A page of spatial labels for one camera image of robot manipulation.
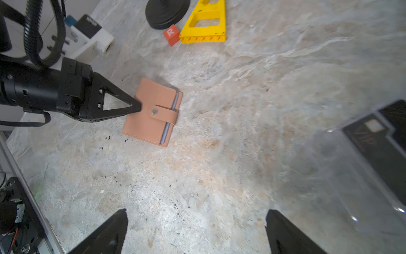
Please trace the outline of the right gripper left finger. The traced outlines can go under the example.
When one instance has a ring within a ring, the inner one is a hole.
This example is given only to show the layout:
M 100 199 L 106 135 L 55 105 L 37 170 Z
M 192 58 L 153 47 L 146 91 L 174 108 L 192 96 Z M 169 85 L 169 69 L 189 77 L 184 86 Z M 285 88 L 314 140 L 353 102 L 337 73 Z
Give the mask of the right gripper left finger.
M 126 209 L 118 210 L 69 254 L 120 254 L 128 223 Z

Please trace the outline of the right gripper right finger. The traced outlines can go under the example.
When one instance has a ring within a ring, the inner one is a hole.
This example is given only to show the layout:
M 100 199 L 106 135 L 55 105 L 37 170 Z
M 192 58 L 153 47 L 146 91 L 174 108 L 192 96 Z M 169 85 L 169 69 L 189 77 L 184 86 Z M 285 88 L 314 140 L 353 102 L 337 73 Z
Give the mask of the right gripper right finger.
M 269 210 L 265 230 L 272 254 L 327 254 L 277 210 Z

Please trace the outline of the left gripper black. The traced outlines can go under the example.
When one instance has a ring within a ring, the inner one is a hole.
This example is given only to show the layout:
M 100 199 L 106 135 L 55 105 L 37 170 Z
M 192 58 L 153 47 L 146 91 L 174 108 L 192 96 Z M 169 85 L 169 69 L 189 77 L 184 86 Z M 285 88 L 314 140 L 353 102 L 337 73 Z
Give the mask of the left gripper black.
M 88 64 L 63 58 L 61 70 L 1 61 L 1 104 L 30 113 L 59 112 L 100 122 L 141 111 L 142 104 Z

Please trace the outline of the black VIP credit card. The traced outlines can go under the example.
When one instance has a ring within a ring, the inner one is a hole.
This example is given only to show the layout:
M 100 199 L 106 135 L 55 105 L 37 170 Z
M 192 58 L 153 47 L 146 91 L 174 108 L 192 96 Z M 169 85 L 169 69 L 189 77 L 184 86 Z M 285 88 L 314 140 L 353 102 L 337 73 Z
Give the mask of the black VIP credit card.
M 406 204 L 405 152 L 390 129 L 370 114 L 343 128 L 343 132 L 402 204 Z

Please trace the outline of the clear acrylic card stand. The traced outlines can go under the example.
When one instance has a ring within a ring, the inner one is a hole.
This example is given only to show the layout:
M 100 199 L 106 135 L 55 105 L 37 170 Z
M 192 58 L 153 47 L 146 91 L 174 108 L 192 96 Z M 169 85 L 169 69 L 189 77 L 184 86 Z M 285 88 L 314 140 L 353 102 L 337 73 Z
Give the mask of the clear acrylic card stand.
M 400 99 L 381 104 L 335 128 L 317 131 L 301 148 L 302 157 L 310 166 L 302 173 L 320 176 L 329 185 L 358 231 L 382 236 L 406 235 L 406 205 L 398 201 L 343 132 L 347 125 L 374 114 L 393 134 L 394 128 L 379 110 Z

